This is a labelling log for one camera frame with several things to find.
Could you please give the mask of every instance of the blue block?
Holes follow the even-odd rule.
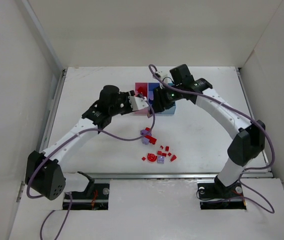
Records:
[[[145,129],[141,130],[141,135],[145,136],[146,134],[147,134],[147,130],[145,130]]]
[[[163,156],[158,156],[157,157],[157,162],[159,163],[159,164],[163,164],[164,163],[164,157]]]
[[[150,143],[150,139],[144,137],[144,138],[142,138],[142,143],[145,144],[145,145],[148,145]]]

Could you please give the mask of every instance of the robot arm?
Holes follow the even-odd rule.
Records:
[[[33,176],[31,188],[49,200],[56,199],[62,192],[84,192],[88,196],[94,179],[82,172],[63,173],[65,164],[88,140],[98,135],[97,129],[102,130],[110,124],[113,116],[148,107],[145,99],[134,95],[134,91],[120,92],[116,86],[104,86],[99,99],[68,133],[41,153],[34,151],[29,155],[26,184],[29,184],[39,165],[45,162]]]
[[[257,126],[241,115],[201,96],[201,94],[207,95],[228,105],[207,80],[203,78],[194,80],[187,65],[183,64],[175,67],[170,70],[170,73],[173,78],[174,89],[195,92],[200,95],[184,94],[169,88],[157,87],[153,90],[154,101],[152,107],[154,112],[162,112],[171,108],[177,100],[190,100],[217,120],[233,139],[227,150],[229,158],[214,180],[215,188],[224,195],[223,193],[228,192],[231,186],[237,182],[245,166],[263,151],[264,134]],[[161,77],[162,73],[156,72],[155,74],[158,78],[163,79]],[[263,122],[257,122],[265,129]]]

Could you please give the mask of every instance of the metal frame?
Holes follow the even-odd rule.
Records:
[[[252,110],[249,105],[249,102],[247,100],[246,92],[243,88],[242,79],[240,77],[238,68],[236,68],[236,71],[237,71],[238,79],[240,81],[240,85],[241,85],[250,115],[254,117],[252,114]],[[65,77],[66,77],[66,71],[64,72],[64,74],[62,75],[62,78],[60,78],[58,82],[56,94],[52,102],[52,108],[51,108],[48,122],[46,124],[45,133],[42,139],[40,151],[48,147],[49,139],[50,139],[50,136],[53,130],[53,125],[54,125],[54,120],[55,120],[58,104],[61,98],[64,83],[65,83]],[[264,151],[263,151],[263,157],[264,157],[265,163],[268,163],[268,160],[267,160],[267,157]],[[87,174],[89,174],[91,177],[95,179],[105,179],[105,180],[110,180],[110,179],[117,179],[117,180],[118,179],[131,179],[131,180],[134,180],[134,179],[213,179],[218,174],[218,172],[216,173],[190,172],[190,173],[183,173],[183,174],[181,173],[91,173],[91,172],[88,172]],[[243,177],[244,178],[272,178],[273,174],[271,170],[269,169],[267,172],[264,172],[264,171],[248,172],[248,173],[245,173]]]

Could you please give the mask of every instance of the white floor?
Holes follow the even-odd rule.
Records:
[[[247,210],[200,210],[195,180],[112,180],[109,210],[74,210],[59,240],[284,240],[284,190],[279,179],[245,179],[273,204],[269,214],[246,201]],[[10,240],[38,240],[55,201],[29,199],[24,191]],[[245,196],[267,207],[250,190]],[[66,211],[48,219],[44,239],[54,239]]]
[[[159,67],[169,72],[171,67]],[[229,104],[249,113],[234,67],[190,67],[195,79],[205,78]],[[89,106],[99,98],[104,85],[116,85],[121,91],[135,89],[135,82],[155,82],[147,67],[70,67],[59,102],[49,144],[61,138],[75,125]],[[88,173],[218,173],[228,156],[231,139],[226,131],[205,111],[190,101],[180,100],[174,116],[159,116],[153,136],[157,144],[141,141],[123,142],[100,134],[78,151],[64,172]],[[149,127],[146,116],[116,116],[107,131],[133,138],[139,130]],[[177,155],[174,162],[151,164],[142,161],[147,153],[156,153],[159,146],[170,146]],[[263,155],[250,166],[264,166]]]

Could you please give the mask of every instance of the cable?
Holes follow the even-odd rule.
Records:
[[[154,128],[154,125],[155,125],[155,112],[154,112],[154,109],[152,108],[151,104],[148,102],[148,100],[145,100],[145,102],[149,105],[150,107],[150,110],[152,112],[152,115],[153,115],[153,123],[152,123],[152,126],[149,130],[148,133],[150,133],[152,131],[152,129]],[[141,135],[139,137],[136,137],[136,138],[122,138],[122,137],[119,137],[119,136],[116,136],[112,133],[109,133],[105,130],[102,130],[102,129],[98,129],[98,128],[88,128],[88,129],[85,129],[85,130],[82,130],[80,131],[78,134],[70,137],[68,140],[66,140],[64,143],[62,143],[59,147],[57,147],[54,151],[52,151],[51,154],[49,154],[42,162],[41,164],[39,164],[39,166],[35,169],[35,171],[33,172],[28,184],[27,184],[27,189],[26,189],[26,194],[27,196],[30,198],[30,199],[38,199],[38,198],[41,198],[42,195],[37,195],[37,196],[33,196],[30,194],[30,190],[31,190],[31,186],[32,186],[32,183],[35,179],[35,176],[38,174],[38,172],[40,171],[40,169],[45,165],[45,163],[53,156],[55,155],[60,149],[62,149],[65,145],[67,145],[68,143],[70,143],[72,140],[74,140],[75,138],[77,138],[79,135],[83,134],[83,133],[86,133],[86,132],[90,132],[90,131],[98,131],[98,132],[101,132],[101,133],[104,133],[108,136],[111,136],[115,139],[119,139],[119,140],[122,140],[122,141],[127,141],[127,142],[131,142],[131,141],[135,141],[135,140],[138,140],[138,139],[141,139],[144,137],[144,135]]]
[[[97,196],[98,196],[98,192],[97,192],[97,190],[95,190],[95,191],[94,191],[94,198],[93,198],[93,200],[91,201],[92,210],[93,210],[93,208],[94,208],[94,205],[95,205]]]
[[[54,240],[56,240],[56,239],[59,237],[59,235],[61,234],[61,231],[62,231],[62,229],[63,229],[63,227],[64,227],[64,224],[65,224],[65,222],[66,222],[66,219],[67,219],[67,217],[68,217],[68,214],[69,214],[70,211],[71,211],[72,204],[73,204],[72,193],[71,193],[71,192],[66,192],[65,194],[67,194],[67,195],[70,196],[70,203],[69,203],[69,206],[68,206],[68,209],[67,209],[65,218],[64,218],[64,220],[63,220],[63,223],[62,223],[62,225],[61,225],[61,227],[60,227],[60,229],[59,229],[59,231],[58,231],[58,233],[57,233],[57,235],[56,235],[56,237],[55,237]],[[44,228],[45,222],[46,222],[47,219],[50,217],[50,215],[52,215],[55,211],[56,211],[56,210],[52,210],[52,211],[46,216],[46,218],[44,219],[44,221],[43,221],[43,223],[42,223],[41,230],[40,230],[40,238],[41,238],[41,240],[44,240],[44,239],[43,239],[43,228]]]
[[[271,207],[271,211],[268,210],[268,209],[266,209],[265,207],[263,207],[262,205],[260,205],[260,204],[257,203],[256,201],[250,199],[249,197],[245,197],[245,196],[236,196],[236,197],[231,197],[231,198],[228,198],[228,199],[222,199],[222,200],[219,200],[219,201],[211,201],[211,203],[221,203],[221,202],[225,202],[225,201],[232,200],[232,199],[239,199],[239,198],[242,198],[242,199],[250,200],[251,202],[255,203],[256,205],[258,205],[259,207],[261,207],[262,209],[264,209],[264,210],[267,211],[268,213],[271,213],[271,214],[275,213],[272,204],[271,204],[262,194],[260,194],[260,193],[259,193],[258,191],[256,191],[256,190],[252,189],[251,187],[247,186],[246,184],[242,183],[241,180],[240,180],[245,171],[248,171],[248,170],[264,170],[264,169],[270,168],[270,167],[273,166],[273,164],[274,164],[274,161],[275,161],[274,146],[273,146],[273,144],[272,144],[271,138],[269,137],[269,135],[267,134],[267,132],[265,131],[265,129],[264,129],[260,124],[258,124],[258,122],[257,122],[256,120],[254,120],[254,119],[251,118],[250,116],[246,115],[245,113],[243,113],[243,112],[241,112],[241,111],[239,111],[239,110],[237,110],[237,109],[235,109],[235,108],[233,108],[233,107],[231,107],[231,106],[228,106],[228,105],[226,105],[226,104],[220,102],[219,100],[217,100],[217,99],[215,99],[215,98],[213,98],[213,97],[210,97],[210,96],[204,95],[204,94],[202,94],[202,93],[198,93],[198,92],[184,91],[184,90],[180,90],[180,89],[176,89],[176,88],[171,87],[170,85],[168,85],[168,84],[166,84],[165,82],[163,82],[163,81],[155,74],[155,71],[157,71],[157,68],[156,68],[155,65],[150,64],[150,65],[148,66],[148,68],[150,69],[150,71],[151,71],[153,77],[154,77],[156,80],[158,80],[161,84],[163,84],[166,88],[171,89],[171,90],[176,91],[176,92],[181,93],[181,94],[196,95],[196,96],[200,96],[200,97],[203,97],[203,98],[206,98],[206,99],[210,99],[211,101],[216,102],[217,104],[219,104],[219,105],[225,107],[226,109],[228,109],[228,110],[230,110],[230,111],[232,111],[232,112],[235,112],[235,113],[237,113],[237,114],[239,114],[239,115],[245,117],[246,119],[249,119],[255,126],[257,126],[257,127],[262,131],[262,133],[264,134],[264,136],[265,136],[265,138],[266,138],[266,140],[267,140],[267,142],[268,142],[268,144],[269,144],[269,146],[270,146],[270,149],[271,149],[271,155],[272,155],[272,157],[271,157],[271,162],[270,162],[269,165],[267,165],[267,166],[262,166],[262,167],[248,167],[248,168],[245,168],[245,169],[243,170],[243,172],[241,173],[241,175],[239,176],[238,182],[239,182],[241,185],[243,185],[243,186],[245,186],[246,188],[248,188],[248,189],[250,189],[251,191],[253,191],[254,193],[258,194],[261,198],[263,198],[263,199],[266,201],[266,203]]]

